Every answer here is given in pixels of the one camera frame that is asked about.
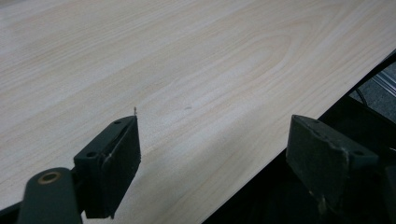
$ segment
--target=wood grain pattern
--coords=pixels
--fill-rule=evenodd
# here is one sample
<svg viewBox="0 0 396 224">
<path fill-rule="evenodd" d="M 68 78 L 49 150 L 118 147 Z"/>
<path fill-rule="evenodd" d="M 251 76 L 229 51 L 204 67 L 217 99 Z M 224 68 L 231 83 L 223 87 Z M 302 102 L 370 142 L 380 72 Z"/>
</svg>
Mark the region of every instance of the wood grain pattern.
<svg viewBox="0 0 396 224">
<path fill-rule="evenodd" d="M 138 109 L 114 221 L 197 223 L 396 48 L 395 1 L 0 1 L 0 208 Z"/>
</svg>

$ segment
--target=screw hole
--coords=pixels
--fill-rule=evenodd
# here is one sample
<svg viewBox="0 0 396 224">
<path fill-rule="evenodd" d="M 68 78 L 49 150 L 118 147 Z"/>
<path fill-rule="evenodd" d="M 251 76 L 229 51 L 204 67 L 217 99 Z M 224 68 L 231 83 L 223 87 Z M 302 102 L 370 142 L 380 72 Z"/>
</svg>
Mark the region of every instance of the screw hole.
<svg viewBox="0 0 396 224">
<path fill-rule="evenodd" d="M 89 153 L 87 153 L 87 157 L 92 158 L 92 157 L 95 157 L 96 154 L 97 154 L 96 152 L 89 152 Z"/>
<path fill-rule="evenodd" d="M 50 184 L 58 180 L 60 177 L 61 177 L 61 173 L 59 172 L 49 172 L 40 176 L 40 178 L 38 179 L 38 183 L 40 185 Z"/>
</svg>

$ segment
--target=black mechanical part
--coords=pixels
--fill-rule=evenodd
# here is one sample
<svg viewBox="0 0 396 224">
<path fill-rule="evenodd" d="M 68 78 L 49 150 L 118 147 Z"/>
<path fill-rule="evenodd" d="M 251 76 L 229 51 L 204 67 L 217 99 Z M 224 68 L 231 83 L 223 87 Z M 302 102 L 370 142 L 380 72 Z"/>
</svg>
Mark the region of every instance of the black mechanical part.
<svg viewBox="0 0 396 224">
<path fill-rule="evenodd" d="M 291 119 L 286 155 L 293 172 L 318 201 L 324 223 L 395 221 L 391 157 L 380 160 L 335 129 L 302 116 Z"/>
<path fill-rule="evenodd" d="M 141 161 L 137 117 L 108 125 L 74 158 L 72 171 L 55 168 L 35 175 L 23 201 L 0 211 L 0 223 L 82 223 L 114 217 Z"/>
<path fill-rule="evenodd" d="M 141 160 L 137 118 L 108 125 L 74 158 L 87 218 L 114 217 Z"/>
<path fill-rule="evenodd" d="M 82 223 L 73 178 L 68 169 L 50 169 L 29 180 L 18 223 Z"/>
</svg>

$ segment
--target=clamp jaw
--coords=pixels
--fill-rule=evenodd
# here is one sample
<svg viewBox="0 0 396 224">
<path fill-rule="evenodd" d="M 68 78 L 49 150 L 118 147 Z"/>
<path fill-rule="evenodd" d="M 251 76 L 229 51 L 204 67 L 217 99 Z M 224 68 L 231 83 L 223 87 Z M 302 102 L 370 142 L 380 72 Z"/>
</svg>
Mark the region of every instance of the clamp jaw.
<svg viewBox="0 0 396 224">
<path fill-rule="evenodd" d="M 137 116 L 115 120 L 74 158 L 75 167 L 33 176 L 23 200 L 0 211 L 0 223 L 82 223 L 114 217 L 141 161 Z"/>
</svg>

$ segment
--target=wooden board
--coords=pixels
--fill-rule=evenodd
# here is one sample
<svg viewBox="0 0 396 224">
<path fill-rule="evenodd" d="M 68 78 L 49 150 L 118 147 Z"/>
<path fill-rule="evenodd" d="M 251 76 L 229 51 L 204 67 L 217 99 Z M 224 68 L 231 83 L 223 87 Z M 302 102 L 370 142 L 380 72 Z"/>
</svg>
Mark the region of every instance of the wooden board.
<svg viewBox="0 0 396 224">
<path fill-rule="evenodd" d="M 198 223 L 396 48 L 381 0 L 0 1 L 0 207 L 137 107 L 114 221 Z"/>
</svg>

